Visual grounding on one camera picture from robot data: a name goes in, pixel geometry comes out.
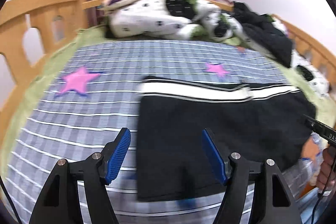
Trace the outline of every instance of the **wooden bed rail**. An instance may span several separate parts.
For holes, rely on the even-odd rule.
[[[223,10],[231,6],[209,0]],[[31,81],[42,72],[46,59],[56,50],[69,43],[76,31],[88,26],[86,9],[100,5],[102,0],[10,0],[0,10],[0,54],[7,62],[15,87],[0,110],[0,147],[11,117],[19,106],[25,90]],[[22,38],[27,31],[25,15],[30,15],[31,26],[36,27],[42,39],[44,55],[34,65],[30,65],[22,46]],[[52,30],[55,17],[62,17],[64,38],[56,41]],[[316,68],[326,71],[332,85],[336,83],[336,57],[311,36],[282,20],[296,42],[299,53],[311,52],[312,63]]]

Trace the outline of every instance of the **silver bolt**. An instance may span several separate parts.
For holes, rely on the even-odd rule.
[[[100,154],[99,152],[96,152],[96,153],[93,153],[93,154],[92,154],[92,158],[93,158],[94,160],[98,160],[98,159],[100,159],[100,157],[101,157],[101,154]]]
[[[273,165],[275,164],[274,160],[272,160],[272,159],[268,159],[268,160],[266,161],[266,163],[267,163],[268,165],[270,165],[270,166],[273,166]]]
[[[67,162],[66,159],[60,159],[60,160],[58,160],[57,164],[58,164],[59,166],[62,166],[62,165],[64,165],[66,162]]]
[[[231,157],[234,158],[235,160],[238,160],[238,159],[240,159],[240,154],[237,153],[237,152],[233,152],[233,153],[231,154]]]

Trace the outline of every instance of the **black cable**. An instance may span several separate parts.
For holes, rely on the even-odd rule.
[[[317,206],[319,205],[321,199],[323,198],[323,194],[324,194],[324,192],[326,191],[326,188],[327,188],[327,186],[328,186],[328,182],[329,182],[331,173],[334,171],[335,165],[336,165],[336,155],[335,155],[335,157],[334,157],[334,162],[333,162],[333,165],[332,165],[332,167],[331,167],[331,172],[330,172],[330,174],[329,174],[329,176],[328,176],[328,178],[327,178],[327,182],[326,182],[326,184],[324,185],[323,191],[322,191],[322,193],[320,194],[319,199],[317,200],[317,202],[316,202],[316,204],[315,204],[315,206],[314,206],[314,208],[313,208],[313,212],[312,212],[312,215],[311,215],[311,224],[314,224],[314,216],[315,216],[316,208],[317,208]]]
[[[17,211],[16,211],[16,209],[15,209],[14,203],[13,203],[11,197],[9,196],[8,192],[7,192],[7,189],[6,189],[6,187],[5,187],[5,185],[4,185],[3,181],[2,181],[1,176],[0,176],[0,185],[1,185],[1,188],[2,188],[3,192],[5,193],[6,198],[7,198],[8,201],[9,201],[10,206],[12,207],[12,210],[13,210],[13,212],[14,212],[14,214],[15,214],[15,217],[16,217],[16,219],[17,219],[17,222],[18,222],[19,224],[22,224],[21,219],[20,219],[20,217],[19,217],[19,214],[17,213]]]

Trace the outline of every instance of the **blue gripper pad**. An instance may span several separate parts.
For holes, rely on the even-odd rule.
[[[127,129],[108,161],[108,169],[105,176],[105,180],[108,185],[112,180],[116,179],[130,144],[131,132]]]
[[[221,184],[225,184],[227,182],[225,163],[205,129],[202,131],[202,146],[216,179],[219,180]]]

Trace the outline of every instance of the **plaid bed sheet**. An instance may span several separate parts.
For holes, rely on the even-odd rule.
[[[205,72],[206,63],[221,63],[223,78]],[[85,65],[101,75],[88,83],[87,96],[67,92],[56,96],[62,76]],[[64,66],[37,108],[27,118],[11,152],[6,187],[24,223],[50,171],[60,158],[83,160],[114,140],[122,127],[130,129],[132,141],[116,180],[107,186],[120,223],[212,223],[223,193],[197,198],[188,205],[179,201],[137,202],[135,138],[139,93],[137,85],[146,75],[200,83],[288,83],[275,64],[251,50],[211,42],[125,41],[83,47]],[[304,187],[309,168],[302,160],[285,172],[294,195]],[[247,223],[253,199],[247,192],[241,223]],[[91,223],[84,184],[79,198],[85,223]]]

